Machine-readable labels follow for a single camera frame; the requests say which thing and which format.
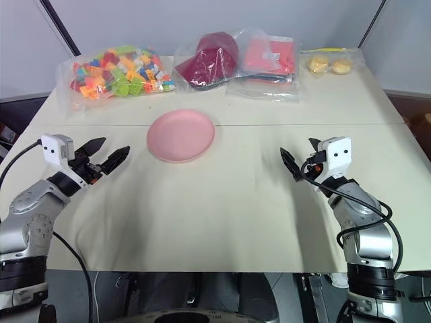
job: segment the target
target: white wall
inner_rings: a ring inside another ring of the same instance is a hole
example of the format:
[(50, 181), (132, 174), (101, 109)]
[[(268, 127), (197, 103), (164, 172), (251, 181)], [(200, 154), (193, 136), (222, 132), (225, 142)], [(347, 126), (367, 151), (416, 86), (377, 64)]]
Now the white wall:
[(0, 100), (55, 87), (55, 67), (70, 59), (32, 0), (0, 0)]
[(431, 94), (431, 1), (388, 0), (362, 50), (384, 89)]
[(51, 0), (81, 52), (122, 44), (171, 55), (190, 39), (257, 26), (304, 48), (356, 47), (380, 0)]

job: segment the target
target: black cable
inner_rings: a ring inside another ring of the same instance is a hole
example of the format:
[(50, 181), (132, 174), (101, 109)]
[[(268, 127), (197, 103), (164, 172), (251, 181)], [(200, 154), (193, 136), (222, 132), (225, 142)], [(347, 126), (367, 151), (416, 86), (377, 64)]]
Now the black cable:
[(348, 199), (348, 200), (351, 200), (351, 201), (356, 202), (358, 204), (361, 204), (362, 206), (370, 209), (371, 211), (375, 212), (379, 217), (382, 218), (381, 220), (375, 221), (373, 223), (369, 223), (369, 224), (366, 224), (366, 225), (359, 225), (358, 227), (352, 227), (352, 228), (345, 229), (345, 230), (339, 232), (337, 234), (337, 242), (338, 242), (338, 244), (341, 247), (343, 247), (343, 244), (339, 241), (339, 237), (341, 237), (344, 234), (351, 233), (351, 232), (357, 232), (357, 231), (364, 230), (364, 229), (369, 229), (371, 227), (375, 227), (377, 225), (380, 225), (380, 224), (383, 224), (383, 223), (387, 222), (388, 225), (391, 227), (393, 233), (395, 234), (395, 237), (397, 238), (398, 258), (397, 258), (397, 262), (395, 263), (395, 266), (393, 267), (393, 271), (394, 271), (394, 273), (396, 273), (398, 271), (399, 267), (401, 266), (401, 261), (403, 260), (403, 253), (404, 252), (403, 252), (403, 240), (401, 239), (401, 235), (399, 234), (398, 229), (395, 227), (395, 224), (393, 224), (393, 222), (390, 220), (390, 218), (392, 217), (392, 210), (391, 210), (391, 208), (387, 204), (382, 203), (382, 202), (379, 201), (379, 203), (388, 211), (388, 214), (385, 215), (385, 214), (382, 213), (382, 211), (378, 210), (377, 208), (373, 207), (372, 205), (369, 205), (368, 203), (365, 203), (364, 201), (362, 201), (360, 199), (357, 199), (356, 197), (354, 197), (352, 195), (340, 192), (338, 190), (334, 190), (333, 188), (331, 188), (329, 186), (326, 186), (324, 184), (321, 184), (321, 183), (318, 183), (318, 182), (312, 180), (311, 178), (307, 177), (307, 175), (305, 174), (305, 167), (307, 165), (309, 165), (309, 164), (310, 164), (310, 160), (308, 159), (308, 160), (306, 160), (302, 164), (301, 170), (300, 170), (302, 177), (307, 182), (309, 182), (310, 184), (315, 185), (315, 186), (317, 186), (319, 188), (322, 188), (324, 190), (328, 190), (329, 192), (332, 192), (333, 194), (342, 196), (345, 199)]
[(23, 156), (23, 154), (25, 154), (27, 151), (35, 148), (35, 146), (40, 145), (42, 143), (42, 141), (39, 139), (37, 140), (35, 143), (32, 143), (30, 146), (28, 146), (27, 148), (25, 148), (23, 151), (21, 151), (20, 153), (18, 153), (14, 158), (12, 158), (12, 160), (8, 163), (8, 165), (5, 167), (5, 169), (3, 170), (3, 172), (1, 173), (0, 176), (0, 190), (1, 190), (1, 185), (3, 184), (3, 181), (5, 180), (6, 174), (7, 172), (10, 170), (10, 168), (12, 167), (12, 165), (14, 165), (14, 163), (21, 157)]
[(79, 254), (70, 246), (70, 244), (67, 243), (66, 240), (64, 240), (57, 232), (53, 232), (53, 235), (60, 240), (67, 249), (74, 255), (74, 257), (78, 260), (79, 265), (82, 268), (82, 271), (84, 272), (84, 275), (86, 276), (87, 281), (87, 288), (88, 288), (88, 323), (93, 323), (93, 291), (92, 291), (92, 282), (90, 280), (90, 276), (88, 274), (87, 268), (82, 261), (82, 258), (79, 256)]
[(335, 321), (335, 323), (341, 323), (341, 318), (343, 317), (344, 311), (348, 305), (349, 305), (349, 301), (347, 300), (344, 302), (343, 306), (339, 309), (337, 320)]
[(373, 27), (373, 25), (374, 25), (374, 23), (376, 22), (376, 20), (377, 20), (378, 16), (380, 15), (380, 12), (382, 11), (383, 7), (385, 6), (385, 3), (386, 3), (386, 0), (382, 0), (382, 2), (380, 3), (380, 6), (378, 7), (378, 9), (377, 9), (377, 11), (376, 11), (376, 14), (375, 14), (375, 15), (374, 15), (374, 17), (372, 18), (371, 23), (370, 23), (370, 25), (368, 26), (368, 29), (367, 29), (367, 30), (366, 30), (366, 32), (365, 32), (364, 37), (362, 37), (362, 39), (361, 39), (361, 41), (360, 41), (360, 43), (359, 43), (358, 48), (361, 48), (361, 47), (362, 47), (362, 44), (364, 43), (365, 39), (367, 38), (368, 34), (370, 33), (371, 28)]

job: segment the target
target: pink plate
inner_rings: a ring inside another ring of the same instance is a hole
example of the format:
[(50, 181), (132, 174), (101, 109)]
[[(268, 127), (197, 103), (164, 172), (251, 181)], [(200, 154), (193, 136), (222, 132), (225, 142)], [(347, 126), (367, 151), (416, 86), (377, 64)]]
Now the pink plate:
[(167, 162), (186, 162), (202, 155), (214, 139), (210, 119), (194, 110), (163, 114), (147, 134), (148, 149)]

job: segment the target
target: orange toy block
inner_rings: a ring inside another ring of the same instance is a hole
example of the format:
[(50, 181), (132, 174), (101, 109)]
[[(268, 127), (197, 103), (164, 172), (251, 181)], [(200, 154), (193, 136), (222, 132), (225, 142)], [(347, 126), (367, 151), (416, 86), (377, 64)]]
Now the orange toy block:
[(136, 68), (136, 64), (134, 62), (132, 62), (130, 59), (128, 59), (125, 56), (120, 56), (120, 61), (122, 62), (122, 64), (124, 64), (124, 66), (126, 66), (126, 69), (128, 71), (134, 71)]
[(153, 72), (151, 72), (151, 69), (146, 69), (145, 72), (147, 73), (147, 76), (150, 79), (150, 81), (155, 81), (156, 80), (156, 78), (154, 77)]
[(85, 98), (96, 98), (96, 90), (92, 87), (80, 86), (79, 90)]
[(133, 78), (137, 78), (137, 79), (139, 79), (140, 81), (142, 81), (142, 82), (145, 82), (145, 79), (142, 77), (142, 76), (140, 76), (138, 73), (136, 73), (135, 71), (128, 71), (127, 73), (126, 73), (126, 79), (128, 80), (128, 81), (131, 81)]
[(97, 66), (91, 66), (90, 67), (90, 75), (94, 77), (102, 76), (102, 69)]
[(145, 92), (151, 93), (153, 91), (153, 85), (150, 83), (145, 83), (143, 85), (143, 89), (145, 90)]

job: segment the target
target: colorful building blocks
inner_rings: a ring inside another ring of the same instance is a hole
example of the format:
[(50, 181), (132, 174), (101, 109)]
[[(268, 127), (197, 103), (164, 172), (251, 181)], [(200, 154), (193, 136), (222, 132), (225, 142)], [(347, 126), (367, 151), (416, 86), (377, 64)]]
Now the colorful building blocks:
[(71, 66), (71, 91), (86, 99), (111, 96), (138, 96), (174, 89), (174, 82), (163, 70), (159, 56), (152, 50), (121, 46), (110, 48), (83, 63)]

